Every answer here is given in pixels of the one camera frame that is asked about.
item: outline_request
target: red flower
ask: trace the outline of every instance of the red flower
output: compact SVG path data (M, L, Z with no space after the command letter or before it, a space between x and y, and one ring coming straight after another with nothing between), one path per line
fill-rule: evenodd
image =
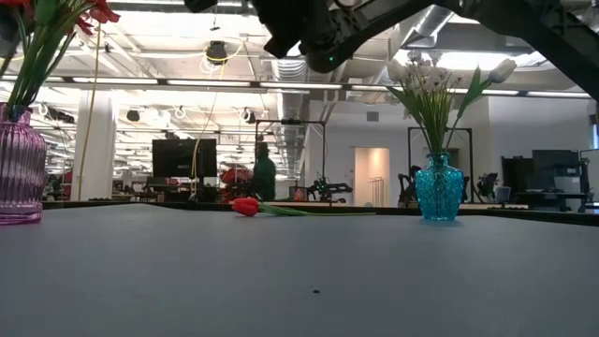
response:
M254 216L258 213L258 200L254 198L236 198L233 201L233 211L245 216Z
M34 15L34 11L31 8L31 0L0 0L0 5L23 6L27 15L30 17Z
M88 3L95 4L95 7L90 10L90 16L98 22L118 22L120 15L113 12L106 0L86 0Z
M85 35L92 36L94 34L92 33L92 30L90 30L90 28L94 28L94 26L83 19L83 17L78 17L75 23L81 29L81 31L85 33Z

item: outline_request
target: purple ribbed vase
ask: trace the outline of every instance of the purple ribbed vase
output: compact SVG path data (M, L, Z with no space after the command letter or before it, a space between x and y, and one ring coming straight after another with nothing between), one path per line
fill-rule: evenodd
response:
M5 108L0 103L0 116ZM29 125L31 110L17 109L24 110L17 123L0 119L0 226L41 221L46 142Z

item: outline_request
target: metal frame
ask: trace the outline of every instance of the metal frame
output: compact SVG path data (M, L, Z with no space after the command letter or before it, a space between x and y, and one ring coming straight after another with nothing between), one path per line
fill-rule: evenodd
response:
M326 165L326 155L327 155L327 123L324 121L301 121L301 120L260 120L260 119L256 119L256 133L255 133L255 146L254 146L254 160L257 160L257 148L258 148L258 134L260 133L258 130L258 127L260 126L261 123L269 123L269 124L274 124L274 123L278 123L281 125L321 125L322 126L322 176L326 177L325 175L325 165Z
M412 167L412 130L423 131L422 127L408 127L408 169ZM468 152L470 155L470 203L475 203L475 179L472 176L475 172L475 157L472 149L472 128L456 127L456 131L466 131L468 133Z

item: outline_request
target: black screen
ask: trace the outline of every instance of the black screen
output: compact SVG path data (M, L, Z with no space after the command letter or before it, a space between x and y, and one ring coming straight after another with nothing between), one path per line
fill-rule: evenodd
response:
M578 151L533 150L534 188L555 188L555 177L579 177Z
M154 177L192 177L195 139L152 141ZM216 139L202 139L196 157L198 177L216 177Z

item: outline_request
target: table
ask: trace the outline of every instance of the table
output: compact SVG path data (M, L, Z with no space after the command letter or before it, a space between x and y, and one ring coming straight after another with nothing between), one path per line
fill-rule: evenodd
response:
M598 336L599 228L123 205L0 227L0 336Z
M566 212L566 200L579 199L580 207L578 212L584 212L584 201L587 195L584 193L548 193L548 192L521 192L516 193L518 202L528 204L531 210L558 209L561 212Z

